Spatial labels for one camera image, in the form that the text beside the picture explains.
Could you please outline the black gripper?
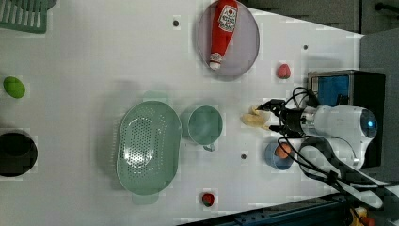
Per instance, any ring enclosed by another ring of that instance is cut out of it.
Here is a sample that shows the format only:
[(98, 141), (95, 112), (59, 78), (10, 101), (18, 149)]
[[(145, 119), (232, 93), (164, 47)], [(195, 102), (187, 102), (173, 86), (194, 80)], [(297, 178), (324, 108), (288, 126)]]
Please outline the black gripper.
[(280, 132), (288, 138), (300, 138), (305, 136), (301, 127), (303, 109), (286, 108), (284, 100), (271, 99), (270, 101), (259, 105), (257, 110), (279, 112), (280, 125), (270, 125), (268, 126), (269, 130)]

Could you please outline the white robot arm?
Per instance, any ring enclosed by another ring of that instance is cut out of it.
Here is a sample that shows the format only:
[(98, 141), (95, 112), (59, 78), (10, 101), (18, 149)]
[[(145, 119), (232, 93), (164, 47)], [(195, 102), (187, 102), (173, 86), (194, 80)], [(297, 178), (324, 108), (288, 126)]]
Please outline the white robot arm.
[(323, 137), (342, 141), (348, 145), (340, 155), (346, 154), (348, 165), (359, 170), (367, 148), (377, 134), (377, 120), (372, 111), (352, 105), (318, 105), (303, 108), (287, 108), (283, 100), (272, 99), (259, 105), (257, 110), (272, 112), (280, 125), (270, 129), (288, 138)]

